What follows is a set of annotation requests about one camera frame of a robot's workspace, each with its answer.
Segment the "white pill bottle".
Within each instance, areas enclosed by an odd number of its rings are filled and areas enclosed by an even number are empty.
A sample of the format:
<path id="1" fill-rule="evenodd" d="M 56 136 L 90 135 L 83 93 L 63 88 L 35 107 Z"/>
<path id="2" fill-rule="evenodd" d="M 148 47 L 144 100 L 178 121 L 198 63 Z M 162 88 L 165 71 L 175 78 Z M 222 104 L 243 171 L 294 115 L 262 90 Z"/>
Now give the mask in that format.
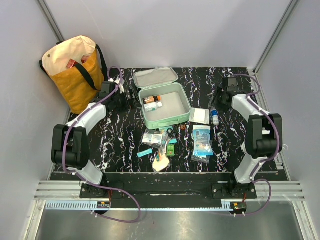
<path id="1" fill-rule="evenodd" d="M 153 112 L 156 111 L 158 108 L 163 106 L 161 101 L 158 102 L 151 102 L 144 105 L 144 109 L 146 112 Z"/>

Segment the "mint green medicine case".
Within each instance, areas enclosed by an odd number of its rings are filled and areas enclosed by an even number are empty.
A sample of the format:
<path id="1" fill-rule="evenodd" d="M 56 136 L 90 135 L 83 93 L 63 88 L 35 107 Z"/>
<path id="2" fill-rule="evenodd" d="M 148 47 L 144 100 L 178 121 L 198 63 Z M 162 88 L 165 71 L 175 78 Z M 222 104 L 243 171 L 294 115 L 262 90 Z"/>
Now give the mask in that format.
<path id="1" fill-rule="evenodd" d="M 133 74 L 147 129 L 156 130 L 189 121 L 191 105 L 183 86 L 177 82 L 178 79 L 171 67 L 142 70 Z M 146 112 L 143 98 L 149 96 L 161 96 L 159 102 L 162 102 L 162 107 Z"/>

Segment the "small green box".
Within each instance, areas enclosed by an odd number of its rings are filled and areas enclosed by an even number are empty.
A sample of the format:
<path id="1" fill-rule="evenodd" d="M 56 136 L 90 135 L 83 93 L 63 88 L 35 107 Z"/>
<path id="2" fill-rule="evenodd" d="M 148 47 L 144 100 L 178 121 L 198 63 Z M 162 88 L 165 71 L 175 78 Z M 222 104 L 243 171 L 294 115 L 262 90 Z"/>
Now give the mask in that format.
<path id="1" fill-rule="evenodd" d="M 174 156 L 175 155 L 175 145 L 168 144 L 166 147 L 166 155 L 167 156 Z"/>

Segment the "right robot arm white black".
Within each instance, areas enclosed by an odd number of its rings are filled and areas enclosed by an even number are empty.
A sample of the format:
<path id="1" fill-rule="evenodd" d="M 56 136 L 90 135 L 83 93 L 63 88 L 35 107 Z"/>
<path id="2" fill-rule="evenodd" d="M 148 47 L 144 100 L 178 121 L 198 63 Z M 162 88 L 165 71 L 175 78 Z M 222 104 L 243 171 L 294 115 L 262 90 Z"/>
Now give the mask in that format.
<path id="1" fill-rule="evenodd" d="M 274 160 L 283 147 L 281 115 L 270 113 L 255 103 L 253 92 L 246 94 L 241 91 L 237 77 L 237 74 L 224 77 L 212 100 L 219 111 L 237 111 L 246 121 L 246 137 L 241 145 L 244 157 L 227 183 L 211 187 L 215 199 L 256 198 L 258 171 L 265 163 Z"/>

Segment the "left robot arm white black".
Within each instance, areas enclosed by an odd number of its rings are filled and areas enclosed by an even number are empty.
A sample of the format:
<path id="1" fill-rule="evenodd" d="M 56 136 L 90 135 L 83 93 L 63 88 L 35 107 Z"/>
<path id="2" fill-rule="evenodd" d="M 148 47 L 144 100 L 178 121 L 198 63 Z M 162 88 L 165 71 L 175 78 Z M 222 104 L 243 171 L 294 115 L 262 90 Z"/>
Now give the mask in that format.
<path id="1" fill-rule="evenodd" d="M 108 113 L 128 107 L 123 81 L 105 81 L 101 91 L 77 118 L 53 129 L 51 161 L 91 186 L 91 192 L 98 198 L 116 192 L 123 196 L 126 192 L 108 187 L 104 174 L 91 162 L 88 135 Z"/>

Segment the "brown bottle orange cap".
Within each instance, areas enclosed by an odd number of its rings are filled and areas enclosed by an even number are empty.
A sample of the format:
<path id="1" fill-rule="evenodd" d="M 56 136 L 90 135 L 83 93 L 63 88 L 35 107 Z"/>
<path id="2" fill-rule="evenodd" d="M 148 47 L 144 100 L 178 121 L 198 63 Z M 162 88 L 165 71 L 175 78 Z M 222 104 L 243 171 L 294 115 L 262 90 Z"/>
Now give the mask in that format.
<path id="1" fill-rule="evenodd" d="M 148 97 L 144 97 L 142 99 L 144 104 L 150 104 L 150 103 L 154 103 L 154 102 L 159 102 L 161 101 L 161 96 L 148 96 Z"/>

